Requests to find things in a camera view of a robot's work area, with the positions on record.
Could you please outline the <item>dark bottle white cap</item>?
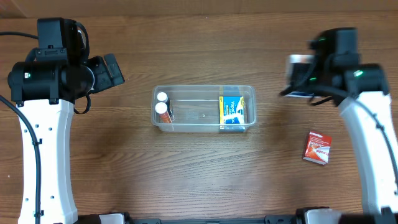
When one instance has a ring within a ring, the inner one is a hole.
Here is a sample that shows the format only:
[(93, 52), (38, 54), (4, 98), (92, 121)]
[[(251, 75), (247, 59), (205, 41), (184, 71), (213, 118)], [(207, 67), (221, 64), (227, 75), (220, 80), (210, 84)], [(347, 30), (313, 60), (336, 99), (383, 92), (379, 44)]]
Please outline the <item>dark bottle white cap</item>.
[(173, 118), (173, 113), (172, 113), (172, 108), (171, 108), (171, 104), (170, 104), (170, 99), (168, 97), (168, 95), (166, 94), (166, 92), (160, 91), (157, 94), (157, 101), (158, 102), (163, 102), (167, 105), (167, 110), (168, 113), (170, 115), (171, 118)]

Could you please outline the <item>orange tube white cap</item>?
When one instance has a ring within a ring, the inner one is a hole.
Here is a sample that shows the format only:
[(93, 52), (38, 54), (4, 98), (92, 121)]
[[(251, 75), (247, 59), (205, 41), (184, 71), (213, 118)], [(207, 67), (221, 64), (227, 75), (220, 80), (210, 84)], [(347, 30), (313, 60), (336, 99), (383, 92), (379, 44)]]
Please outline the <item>orange tube white cap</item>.
[(159, 115), (160, 120), (163, 123), (171, 124), (172, 119), (168, 111), (168, 106), (164, 102), (159, 102), (155, 105), (155, 112)]

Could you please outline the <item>red white small box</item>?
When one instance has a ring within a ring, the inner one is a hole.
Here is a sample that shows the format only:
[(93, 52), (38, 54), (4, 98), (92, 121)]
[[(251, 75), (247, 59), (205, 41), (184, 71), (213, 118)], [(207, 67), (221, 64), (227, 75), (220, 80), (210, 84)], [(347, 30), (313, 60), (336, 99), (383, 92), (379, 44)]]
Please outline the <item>red white small box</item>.
[(307, 135), (307, 142), (303, 150), (302, 159), (325, 165), (329, 160), (331, 147), (330, 136), (310, 131)]

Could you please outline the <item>blue yellow VapoDrops box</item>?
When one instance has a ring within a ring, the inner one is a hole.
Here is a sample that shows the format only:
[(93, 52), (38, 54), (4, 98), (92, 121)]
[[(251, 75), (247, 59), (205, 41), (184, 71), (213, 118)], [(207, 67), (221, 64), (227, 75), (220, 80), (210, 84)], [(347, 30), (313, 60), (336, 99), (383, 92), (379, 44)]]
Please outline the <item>blue yellow VapoDrops box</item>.
[(220, 96), (220, 124), (244, 124), (244, 98)]

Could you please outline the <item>white blue Hansaplast box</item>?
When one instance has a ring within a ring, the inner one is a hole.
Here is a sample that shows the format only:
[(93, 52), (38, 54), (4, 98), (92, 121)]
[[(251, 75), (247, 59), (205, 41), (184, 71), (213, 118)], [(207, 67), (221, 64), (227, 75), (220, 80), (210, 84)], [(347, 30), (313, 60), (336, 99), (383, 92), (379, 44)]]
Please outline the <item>white blue Hansaplast box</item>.
[(319, 98), (320, 96), (317, 96), (314, 93), (293, 91), (293, 92), (290, 92), (290, 93), (286, 94), (285, 97), (291, 97), (291, 98)]

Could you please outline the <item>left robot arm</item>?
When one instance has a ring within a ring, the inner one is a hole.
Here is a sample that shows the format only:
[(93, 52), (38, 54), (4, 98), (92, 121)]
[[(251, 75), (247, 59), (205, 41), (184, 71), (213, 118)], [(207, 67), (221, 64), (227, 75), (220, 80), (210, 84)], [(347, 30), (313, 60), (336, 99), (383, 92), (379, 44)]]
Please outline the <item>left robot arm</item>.
[(58, 18), (37, 21), (38, 47), (8, 75), (8, 107), (19, 117), (23, 201), (19, 223), (128, 223), (124, 212), (79, 215), (70, 171), (75, 102), (124, 83), (113, 54), (90, 57), (85, 27)]

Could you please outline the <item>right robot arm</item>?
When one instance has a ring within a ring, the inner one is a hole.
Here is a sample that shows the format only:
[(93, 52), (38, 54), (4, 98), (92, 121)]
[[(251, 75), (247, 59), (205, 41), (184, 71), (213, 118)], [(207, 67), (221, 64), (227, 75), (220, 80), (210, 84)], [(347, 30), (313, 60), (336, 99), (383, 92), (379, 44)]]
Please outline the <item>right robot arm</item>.
[(300, 208), (292, 223), (397, 223), (397, 137), (383, 68), (361, 63), (354, 27), (325, 30), (309, 48), (310, 55), (289, 55), (287, 87), (280, 95), (338, 107), (358, 165), (363, 213)]

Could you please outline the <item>clear plastic container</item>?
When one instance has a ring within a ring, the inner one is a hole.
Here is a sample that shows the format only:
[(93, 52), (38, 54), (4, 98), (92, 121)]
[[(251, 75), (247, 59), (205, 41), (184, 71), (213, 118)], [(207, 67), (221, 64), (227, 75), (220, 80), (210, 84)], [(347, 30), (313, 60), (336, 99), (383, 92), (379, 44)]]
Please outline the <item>clear plastic container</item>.
[[(171, 124), (163, 123), (155, 112), (160, 91), (170, 99)], [(220, 124), (220, 96), (244, 98), (244, 124)], [(158, 85), (152, 94), (151, 120), (163, 132), (243, 133), (257, 122), (256, 92), (250, 85)]]

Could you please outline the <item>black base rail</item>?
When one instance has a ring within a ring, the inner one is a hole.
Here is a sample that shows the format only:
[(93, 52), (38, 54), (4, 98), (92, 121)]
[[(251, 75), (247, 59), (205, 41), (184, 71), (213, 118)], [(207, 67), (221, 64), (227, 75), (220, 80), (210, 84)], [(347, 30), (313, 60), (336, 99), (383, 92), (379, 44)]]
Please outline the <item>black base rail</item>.
[(338, 224), (342, 213), (328, 207), (307, 207), (293, 215), (266, 215), (262, 218), (211, 218), (161, 220), (159, 218), (133, 219), (128, 212), (80, 215), (75, 224)]

